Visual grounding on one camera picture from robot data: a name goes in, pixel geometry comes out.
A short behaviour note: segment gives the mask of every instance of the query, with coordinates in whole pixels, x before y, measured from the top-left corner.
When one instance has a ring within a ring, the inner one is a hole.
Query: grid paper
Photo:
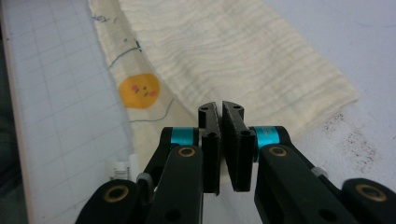
[[[85,0],[4,0],[21,163],[31,223],[74,223],[127,161],[129,120]]]

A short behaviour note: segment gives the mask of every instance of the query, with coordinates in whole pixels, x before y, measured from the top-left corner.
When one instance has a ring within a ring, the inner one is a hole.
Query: cloth
[[[162,127],[196,126],[197,108],[208,102],[238,103],[247,125],[282,125],[296,138],[358,99],[340,71],[260,0],[90,6],[141,169]],[[145,94],[155,101],[127,99],[142,82],[151,83]]]
[[[152,72],[118,1],[89,3],[106,63],[130,119],[133,150],[143,171],[160,142],[163,127],[193,127],[196,119]]]

